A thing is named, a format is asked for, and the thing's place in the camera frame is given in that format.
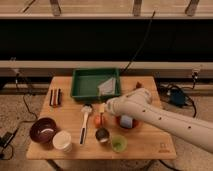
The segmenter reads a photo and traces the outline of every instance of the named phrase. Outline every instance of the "white cup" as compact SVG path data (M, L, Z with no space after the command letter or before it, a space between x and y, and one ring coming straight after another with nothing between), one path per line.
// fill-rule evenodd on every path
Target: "white cup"
M53 137L53 146L57 150L70 152L72 150L71 135L67 131L60 131Z

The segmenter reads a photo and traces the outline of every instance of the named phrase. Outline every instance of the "maroon bowl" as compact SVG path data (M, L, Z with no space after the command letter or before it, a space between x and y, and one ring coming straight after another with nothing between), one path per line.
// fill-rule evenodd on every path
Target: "maroon bowl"
M30 129L30 138L37 143L47 143L57 132L56 123L51 118L41 118Z

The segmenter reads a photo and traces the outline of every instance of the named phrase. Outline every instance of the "black backdrop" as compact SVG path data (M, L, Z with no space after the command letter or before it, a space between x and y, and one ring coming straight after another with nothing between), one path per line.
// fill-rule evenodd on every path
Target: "black backdrop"
M0 58L127 61L149 20L0 20ZM213 20L153 20L137 61L213 61Z

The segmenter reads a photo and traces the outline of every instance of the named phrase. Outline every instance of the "orange object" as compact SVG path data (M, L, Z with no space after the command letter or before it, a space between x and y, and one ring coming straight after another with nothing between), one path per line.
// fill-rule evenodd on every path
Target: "orange object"
M96 128L100 128L101 127L101 116L100 115L96 115L94 117L94 125ZM106 123L106 119L105 117L102 115L102 125L104 125Z

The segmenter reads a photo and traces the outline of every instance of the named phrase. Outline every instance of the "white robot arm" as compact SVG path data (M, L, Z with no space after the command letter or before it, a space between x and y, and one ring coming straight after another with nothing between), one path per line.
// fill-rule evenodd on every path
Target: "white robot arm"
M106 111L147 122L213 153L213 123L162 110L151 105L151 93L144 88L107 101Z

